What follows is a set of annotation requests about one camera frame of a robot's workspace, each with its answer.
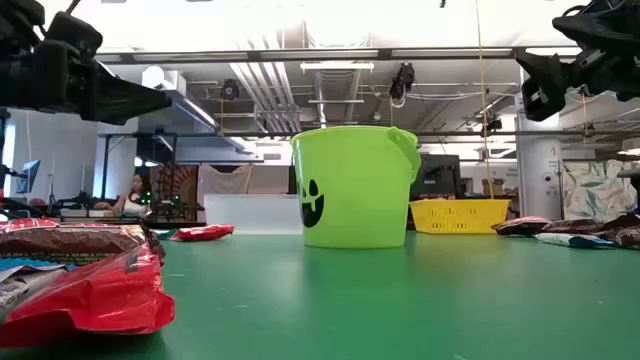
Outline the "white round column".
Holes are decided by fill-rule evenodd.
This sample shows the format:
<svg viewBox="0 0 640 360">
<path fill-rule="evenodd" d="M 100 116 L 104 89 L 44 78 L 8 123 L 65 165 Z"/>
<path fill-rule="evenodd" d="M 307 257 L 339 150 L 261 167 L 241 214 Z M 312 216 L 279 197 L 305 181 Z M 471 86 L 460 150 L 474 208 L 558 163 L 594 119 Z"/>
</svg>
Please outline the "white round column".
<svg viewBox="0 0 640 360">
<path fill-rule="evenodd" d="M 542 122 L 516 118 L 516 154 L 519 176 L 519 201 L 522 216 L 550 220 L 562 218 L 561 178 L 559 176 L 560 139 L 544 131 L 559 131 L 560 118 L 552 115 Z"/>
</svg>

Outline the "brown Snickers bar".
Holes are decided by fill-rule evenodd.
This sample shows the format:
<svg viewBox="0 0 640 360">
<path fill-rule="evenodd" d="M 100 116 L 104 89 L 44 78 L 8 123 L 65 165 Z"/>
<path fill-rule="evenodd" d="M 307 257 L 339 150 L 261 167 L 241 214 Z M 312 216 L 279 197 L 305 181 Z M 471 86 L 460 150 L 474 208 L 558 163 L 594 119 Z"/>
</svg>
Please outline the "brown Snickers bar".
<svg viewBox="0 0 640 360">
<path fill-rule="evenodd" d="M 593 219 L 560 220 L 545 225 L 540 233 L 568 233 L 596 235 L 604 233 L 617 233 L 619 227 L 613 227 L 607 223 Z"/>
<path fill-rule="evenodd" d="M 527 216 L 494 224 L 491 229 L 500 236 L 532 236 L 551 223 L 551 220 L 544 217 Z"/>
<path fill-rule="evenodd" d="M 159 258 L 166 256 L 159 240 L 142 225 L 62 223 L 56 228 L 0 234 L 0 258 L 84 266 L 143 245 Z"/>
<path fill-rule="evenodd" d="M 640 250 L 640 215 L 624 214 L 605 223 L 598 236 L 623 249 Z"/>
</svg>

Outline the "yellow plastic basket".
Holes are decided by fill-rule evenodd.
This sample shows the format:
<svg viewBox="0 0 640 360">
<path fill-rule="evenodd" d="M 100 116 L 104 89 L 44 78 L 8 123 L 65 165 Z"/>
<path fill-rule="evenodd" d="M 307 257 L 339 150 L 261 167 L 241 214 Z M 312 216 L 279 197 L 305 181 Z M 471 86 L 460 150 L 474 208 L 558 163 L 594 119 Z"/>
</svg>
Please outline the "yellow plastic basket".
<svg viewBox="0 0 640 360">
<path fill-rule="evenodd" d="M 410 203 L 415 228 L 428 234 L 495 234 L 507 218 L 509 200 L 419 200 Z"/>
</svg>

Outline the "computer monitor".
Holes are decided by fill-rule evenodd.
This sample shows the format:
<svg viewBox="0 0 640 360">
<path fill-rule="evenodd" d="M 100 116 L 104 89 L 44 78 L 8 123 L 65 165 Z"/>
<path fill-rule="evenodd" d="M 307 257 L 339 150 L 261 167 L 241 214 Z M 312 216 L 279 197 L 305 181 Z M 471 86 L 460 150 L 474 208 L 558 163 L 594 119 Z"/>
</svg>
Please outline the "computer monitor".
<svg viewBox="0 0 640 360">
<path fill-rule="evenodd" d="M 33 190 L 40 164 L 40 160 L 31 160 L 23 165 L 16 179 L 17 194 L 29 194 Z"/>
</svg>

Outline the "red KitKat bar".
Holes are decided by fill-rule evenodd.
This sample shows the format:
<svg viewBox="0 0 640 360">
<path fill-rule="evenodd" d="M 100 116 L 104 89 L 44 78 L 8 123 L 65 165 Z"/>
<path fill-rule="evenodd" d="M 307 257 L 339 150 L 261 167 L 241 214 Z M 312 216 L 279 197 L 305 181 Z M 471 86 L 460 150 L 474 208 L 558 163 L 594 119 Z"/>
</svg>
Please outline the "red KitKat bar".
<svg viewBox="0 0 640 360">
<path fill-rule="evenodd" d="M 32 230 L 32 229 L 48 229 L 59 227 L 60 224 L 50 219 L 43 218 L 23 218 L 7 221 L 0 221 L 0 234 Z"/>
<path fill-rule="evenodd" d="M 234 232 L 235 227 L 228 224 L 212 224 L 201 227 L 180 228 L 171 237 L 176 242 L 215 241 Z"/>
<path fill-rule="evenodd" d="M 70 271 L 15 307 L 0 325 L 0 348 L 42 345 L 80 332 L 152 334 L 175 315 L 161 261 L 141 245 Z"/>
</svg>

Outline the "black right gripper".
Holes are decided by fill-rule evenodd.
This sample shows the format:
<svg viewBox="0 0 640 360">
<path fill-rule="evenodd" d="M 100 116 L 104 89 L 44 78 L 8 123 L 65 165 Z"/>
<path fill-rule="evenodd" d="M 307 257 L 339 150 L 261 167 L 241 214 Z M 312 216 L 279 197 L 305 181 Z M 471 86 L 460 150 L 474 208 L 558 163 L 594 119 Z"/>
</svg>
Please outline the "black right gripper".
<svg viewBox="0 0 640 360">
<path fill-rule="evenodd" d="M 527 119 L 542 122 L 560 112 L 570 87 L 583 88 L 588 96 L 611 91 L 621 102 L 640 97 L 640 29 L 582 29 L 572 39 L 583 52 L 571 63 L 562 62 L 558 54 L 515 53 L 515 60 L 529 75 L 521 85 Z"/>
</svg>

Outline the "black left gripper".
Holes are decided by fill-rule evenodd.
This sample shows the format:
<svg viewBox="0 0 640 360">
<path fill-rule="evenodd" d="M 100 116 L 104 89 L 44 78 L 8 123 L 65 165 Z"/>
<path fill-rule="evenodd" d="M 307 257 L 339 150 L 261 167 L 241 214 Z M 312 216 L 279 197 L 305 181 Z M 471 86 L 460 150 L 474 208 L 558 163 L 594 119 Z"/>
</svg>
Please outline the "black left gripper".
<svg viewBox="0 0 640 360">
<path fill-rule="evenodd" d="M 72 15 L 80 2 L 71 0 L 63 12 Z M 163 91 L 123 80 L 69 44 L 46 40 L 44 25 L 37 0 L 0 0 L 0 106 L 124 126 L 172 105 Z"/>
</svg>

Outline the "patterned cloth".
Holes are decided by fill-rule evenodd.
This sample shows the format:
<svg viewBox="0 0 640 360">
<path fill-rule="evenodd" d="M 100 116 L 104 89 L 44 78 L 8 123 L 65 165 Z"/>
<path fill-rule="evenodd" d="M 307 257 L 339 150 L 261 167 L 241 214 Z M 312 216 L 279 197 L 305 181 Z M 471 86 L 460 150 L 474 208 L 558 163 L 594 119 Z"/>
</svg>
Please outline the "patterned cloth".
<svg viewBox="0 0 640 360">
<path fill-rule="evenodd" d="M 607 222 L 634 211 L 637 191 L 628 178 L 618 177 L 625 170 L 640 170 L 640 163 L 618 160 L 564 162 L 564 219 Z"/>
</svg>

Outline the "lime green halloween bucket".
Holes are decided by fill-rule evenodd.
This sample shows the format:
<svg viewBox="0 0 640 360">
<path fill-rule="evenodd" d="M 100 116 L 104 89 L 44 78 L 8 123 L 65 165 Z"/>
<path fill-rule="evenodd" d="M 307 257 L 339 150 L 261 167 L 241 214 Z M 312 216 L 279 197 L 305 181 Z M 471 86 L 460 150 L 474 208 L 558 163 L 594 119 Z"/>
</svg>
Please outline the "lime green halloween bucket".
<svg viewBox="0 0 640 360">
<path fill-rule="evenodd" d="M 404 245 L 410 188 L 422 160 L 417 136 L 397 127 L 339 126 L 291 139 L 307 246 Z"/>
</svg>

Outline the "person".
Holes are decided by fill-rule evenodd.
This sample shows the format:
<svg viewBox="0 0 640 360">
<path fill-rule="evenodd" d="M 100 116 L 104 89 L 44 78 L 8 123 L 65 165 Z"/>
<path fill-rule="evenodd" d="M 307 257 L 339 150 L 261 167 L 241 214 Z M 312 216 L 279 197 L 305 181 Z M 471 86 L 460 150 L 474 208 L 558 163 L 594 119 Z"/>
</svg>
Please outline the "person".
<svg viewBox="0 0 640 360">
<path fill-rule="evenodd" d="M 150 205 L 144 200 L 149 191 L 149 183 L 145 177 L 135 174 L 128 193 L 118 197 L 111 205 L 106 201 L 97 202 L 94 208 L 110 211 L 113 216 L 144 218 L 150 211 Z"/>
</svg>

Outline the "black cabinet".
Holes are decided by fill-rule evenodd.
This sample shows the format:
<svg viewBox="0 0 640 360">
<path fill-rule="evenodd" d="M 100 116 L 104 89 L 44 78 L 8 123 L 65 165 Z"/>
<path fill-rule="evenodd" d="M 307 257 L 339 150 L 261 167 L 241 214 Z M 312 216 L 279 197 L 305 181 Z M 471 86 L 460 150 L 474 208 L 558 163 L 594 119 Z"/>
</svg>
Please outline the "black cabinet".
<svg viewBox="0 0 640 360">
<path fill-rule="evenodd" d="M 410 201 L 463 196 L 457 155 L 422 154 L 421 159 L 418 175 L 410 188 Z"/>
</svg>

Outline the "grey overhead frame beam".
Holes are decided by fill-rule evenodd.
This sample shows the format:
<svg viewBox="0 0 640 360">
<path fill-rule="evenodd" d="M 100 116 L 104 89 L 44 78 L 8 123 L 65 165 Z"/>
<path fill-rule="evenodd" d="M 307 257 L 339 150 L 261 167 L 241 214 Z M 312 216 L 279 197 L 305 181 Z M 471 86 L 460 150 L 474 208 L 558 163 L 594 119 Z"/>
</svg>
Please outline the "grey overhead frame beam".
<svg viewBox="0 0 640 360">
<path fill-rule="evenodd" d="M 557 54 L 575 57 L 576 46 L 514 47 L 409 47 L 409 48 L 294 48 L 268 50 L 230 50 L 207 52 L 120 52 L 100 53 L 97 59 L 109 65 L 188 64 L 290 61 L 426 61 L 426 60 L 509 60 L 518 51 L 537 55 Z"/>
</svg>

